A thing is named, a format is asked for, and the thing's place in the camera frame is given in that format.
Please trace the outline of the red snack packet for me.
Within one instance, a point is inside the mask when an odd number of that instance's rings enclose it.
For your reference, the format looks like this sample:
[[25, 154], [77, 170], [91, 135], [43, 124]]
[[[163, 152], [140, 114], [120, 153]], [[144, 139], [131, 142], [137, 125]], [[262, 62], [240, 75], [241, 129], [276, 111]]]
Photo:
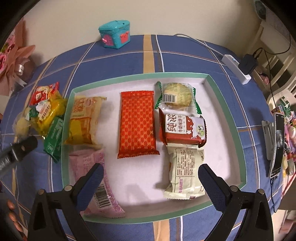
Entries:
[[50, 85], [37, 87], [32, 94], [29, 105], [36, 105], [41, 101], [49, 99], [56, 91], [59, 90], [59, 84], [60, 83], [57, 81]]

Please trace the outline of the clear bag of white balls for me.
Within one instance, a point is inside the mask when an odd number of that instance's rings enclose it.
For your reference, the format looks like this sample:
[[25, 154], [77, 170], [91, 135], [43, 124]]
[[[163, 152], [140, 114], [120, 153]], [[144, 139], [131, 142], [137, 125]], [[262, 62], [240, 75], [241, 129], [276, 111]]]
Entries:
[[34, 127], [36, 118], [32, 114], [33, 108], [27, 107], [16, 116], [13, 123], [13, 132], [18, 139], [26, 138], [30, 129]]

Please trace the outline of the blue plaid tablecloth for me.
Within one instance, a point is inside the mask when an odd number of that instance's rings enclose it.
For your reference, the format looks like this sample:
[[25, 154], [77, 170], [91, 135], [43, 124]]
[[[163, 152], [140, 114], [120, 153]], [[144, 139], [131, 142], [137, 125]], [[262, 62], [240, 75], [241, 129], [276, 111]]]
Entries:
[[[154, 59], [144, 61], [144, 54]], [[104, 79], [144, 73], [151, 64], [153, 72], [208, 73], [215, 80], [234, 118], [247, 170], [246, 191], [262, 188], [268, 203], [278, 209], [281, 201], [282, 178], [271, 185], [267, 178], [269, 162], [266, 159], [262, 120], [272, 120], [271, 112], [261, 89], [254, 81], [242, 85], [226, 67], [221, 57], [189, 39], [165, 35], [137, 35], [120, 49], [104, 48], [101, 42], [90, 43], [67, 51], [40, 65], [27, 87], [13, 95], [6, 106], [1, 122], [1, 144], [4, 149], [14, 142], [12, 125], [23, 110], [27, 98], [31, 99], [37, 86], [60, 82], [61, 94], [68, 97], [75, 87]], [[28, 227], [35, 195], [40, 188], [47, 191], [62, 189], [61, 164], [54, 163], [43, 151], [43, 142], [16, 167], [3, 177], [2, 190], [16, 206], [19, 222]], [[208, 206], [179, 218], [169, 220], [168, 240], [202, 240], [219, 219], [219, 212]], [[87, 223], [100, 240], [154, 240], [153, 223], [135, 225], [111, 225]]]

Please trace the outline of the green snack packet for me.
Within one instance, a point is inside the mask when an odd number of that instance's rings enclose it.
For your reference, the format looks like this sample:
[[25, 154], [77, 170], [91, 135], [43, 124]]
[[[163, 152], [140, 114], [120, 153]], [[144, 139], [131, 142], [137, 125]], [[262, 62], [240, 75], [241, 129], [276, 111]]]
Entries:
[[63, 124], [64, 121], [55, 116], [44, 141], [44, 151], [52, 157], [55, 163], [61, 158]]

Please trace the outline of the pink snack packet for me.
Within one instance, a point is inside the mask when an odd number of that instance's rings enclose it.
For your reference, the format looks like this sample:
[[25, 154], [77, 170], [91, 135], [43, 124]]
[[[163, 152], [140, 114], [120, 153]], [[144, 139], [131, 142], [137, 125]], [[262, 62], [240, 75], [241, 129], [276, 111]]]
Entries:
[[107, 177], [104, 150], [84, 149], [69, 155], [75, 180], [84, 177], [99, 164], [77, 196], [77, 208], [84, 216], [124, 217], [125, 211], [114, 197]]

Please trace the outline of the green white small packet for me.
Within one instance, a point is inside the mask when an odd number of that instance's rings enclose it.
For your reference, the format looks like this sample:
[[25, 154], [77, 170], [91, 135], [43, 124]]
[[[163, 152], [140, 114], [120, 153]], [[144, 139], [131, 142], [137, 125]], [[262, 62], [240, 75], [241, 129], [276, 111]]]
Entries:
[[43, 108], [46, 107], [46, 105], [49, 104], [48, 100], [43, 100], [40, 101], [37, 105], [34, 105], [30, 110], [29, 110], [29, 117], [30, 118], [36, 118], [39, 113], [43, 110]]

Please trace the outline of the yellow snack packet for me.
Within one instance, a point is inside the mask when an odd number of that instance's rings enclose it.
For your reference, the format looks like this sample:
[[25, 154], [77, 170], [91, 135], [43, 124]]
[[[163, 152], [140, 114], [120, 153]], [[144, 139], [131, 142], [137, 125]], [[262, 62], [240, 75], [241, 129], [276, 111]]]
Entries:
[[67, 105], [67, 99], [63, 98], [59, 91], [56, 91], [48, 101], [49, 104], [36, 117], [33, 127], [43, 137], [49, 132], [55, 116], [62, 117], [64, 115]]

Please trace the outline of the yellow orange bread packet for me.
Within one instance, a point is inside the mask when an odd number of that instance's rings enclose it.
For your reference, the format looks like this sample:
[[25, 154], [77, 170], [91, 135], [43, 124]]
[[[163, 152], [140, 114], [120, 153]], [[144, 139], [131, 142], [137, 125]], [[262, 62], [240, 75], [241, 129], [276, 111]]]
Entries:
[[64, 144], [102, 148], [102, 144], [96, 139], [96, 132], [101, 107], [106, 100], [107, 98], [103, 96], [75, 96], [68, 122], [68, 135]]

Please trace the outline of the pink paper flower bouquet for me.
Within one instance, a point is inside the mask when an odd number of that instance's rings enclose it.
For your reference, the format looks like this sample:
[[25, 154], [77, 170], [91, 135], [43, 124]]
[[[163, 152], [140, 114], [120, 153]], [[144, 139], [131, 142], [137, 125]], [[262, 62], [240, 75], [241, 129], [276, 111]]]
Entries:
[[28, 58], [36, 46], [25, 46], [23, 18], [15, 26], [1, 48], [1, 95], [8, 96], [15, 86], [15, 66], [18, 58]]

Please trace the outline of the cream snack packet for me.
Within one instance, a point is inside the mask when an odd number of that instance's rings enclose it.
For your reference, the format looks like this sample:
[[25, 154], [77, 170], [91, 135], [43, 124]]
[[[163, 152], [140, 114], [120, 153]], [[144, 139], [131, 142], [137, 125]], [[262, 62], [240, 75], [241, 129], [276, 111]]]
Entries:
[[170, 183], [164, 197], [190, 200], [205, 195], [198, 177], [198, 169], [204, 162], [204, 149], [185, 144], [167, 144], [166, 149], [170, 161]]

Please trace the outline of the smartphone on stand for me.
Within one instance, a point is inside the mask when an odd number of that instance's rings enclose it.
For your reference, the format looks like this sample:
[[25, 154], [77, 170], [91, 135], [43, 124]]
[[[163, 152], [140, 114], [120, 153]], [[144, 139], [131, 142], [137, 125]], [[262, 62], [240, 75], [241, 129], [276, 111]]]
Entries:
[[274, 121], [261, 122], [266, 146], [266, 157], [270, 161], [268, 176], [277, 177], [281, 171], [285, 150], [285, 116], [281, 113], [273, 114]]

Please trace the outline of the red patterned wafer packet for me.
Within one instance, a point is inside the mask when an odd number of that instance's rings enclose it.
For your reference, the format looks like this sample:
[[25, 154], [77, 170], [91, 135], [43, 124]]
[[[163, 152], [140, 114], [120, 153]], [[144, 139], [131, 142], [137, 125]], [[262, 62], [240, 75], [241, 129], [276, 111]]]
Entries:
[[124, 91], [120, 94], [119, 149], [117, 157], [159, 155], [154, 124], [154, 92]]

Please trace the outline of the red white milk biscuit packet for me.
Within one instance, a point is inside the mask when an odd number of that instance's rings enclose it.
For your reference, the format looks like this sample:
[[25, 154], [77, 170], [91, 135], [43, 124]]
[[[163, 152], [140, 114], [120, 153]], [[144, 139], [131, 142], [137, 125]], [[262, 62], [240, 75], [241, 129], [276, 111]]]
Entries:
[[201, 148], [207, 142], [206, 122], [199, 114], [159, 109], [159, 138], [166, 145], [194, 145]]

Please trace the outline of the teal-rimmed white tray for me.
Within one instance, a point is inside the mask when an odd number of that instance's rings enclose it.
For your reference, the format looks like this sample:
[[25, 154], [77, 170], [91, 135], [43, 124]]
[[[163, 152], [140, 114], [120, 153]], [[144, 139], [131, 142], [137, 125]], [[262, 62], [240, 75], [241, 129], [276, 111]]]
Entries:
[[111, 205], [102, 188], [83, 213], [86, 221], [133, 224], [171, 219], [211, 206], [208, 196], [190, 200], [164, 197], [169, 184], [169, 157], [158, 136], [159, 114], [154, 108], [157, 82], [187, 83], [195, 88], [196, 101], [206, 123], [204, 161], [229, 185], [244, 187], [246, 164], [233, 116], [213, 78], [208, 74], [167, 72], [101, 80], [72, 90], [64, 118], [63, 139], [70, 128], [71, 112], [102, 96], [95, 120], [95, 142], [103, 147], [105, 171], [123, 217], [99, 212]]

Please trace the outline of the white power strip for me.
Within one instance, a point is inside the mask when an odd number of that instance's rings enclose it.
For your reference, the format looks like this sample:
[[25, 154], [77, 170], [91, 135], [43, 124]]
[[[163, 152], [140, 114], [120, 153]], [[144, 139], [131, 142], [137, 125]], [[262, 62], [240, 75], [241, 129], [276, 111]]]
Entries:
[[248, 84], [248, 82], [251, 80], [251, 76], [249, 74], [245, 75], [239, 69], [239, 62], [232, 55], [223, 55], [222, 62], [235, 74], [235, 76], [239, 79], [242, 85]]

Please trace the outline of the round cookie clear packet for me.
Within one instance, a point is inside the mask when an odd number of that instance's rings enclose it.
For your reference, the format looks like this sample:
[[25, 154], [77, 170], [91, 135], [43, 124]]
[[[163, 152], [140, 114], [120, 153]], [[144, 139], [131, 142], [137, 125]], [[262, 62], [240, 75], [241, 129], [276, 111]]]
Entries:
[[169, 82], [156, 83], [156, 91], [159, 95], [154, 108], [186, 111], [193, 114], [202, 114], [196, 101], [196, 88], [188, 83]]

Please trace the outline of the teal box with pink hearts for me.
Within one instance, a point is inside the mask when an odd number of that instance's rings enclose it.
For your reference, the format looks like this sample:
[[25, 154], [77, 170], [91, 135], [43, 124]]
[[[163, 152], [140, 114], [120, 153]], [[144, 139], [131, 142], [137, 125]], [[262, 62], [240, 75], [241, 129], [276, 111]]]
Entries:
[[99, 33], [105, 48], [119, 49], [130, 42], [130, 22], [114, 20], [101, 25]]

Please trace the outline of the black power adapter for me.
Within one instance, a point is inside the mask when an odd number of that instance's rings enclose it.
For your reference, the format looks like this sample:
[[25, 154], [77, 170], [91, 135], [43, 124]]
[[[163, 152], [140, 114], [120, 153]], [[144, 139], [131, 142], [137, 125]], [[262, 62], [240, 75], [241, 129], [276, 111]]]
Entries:
[[257, 59], [250, 54], [246, 54], [238, 64], [238, 68], [244, 75], [250, 75], [257, 66]]

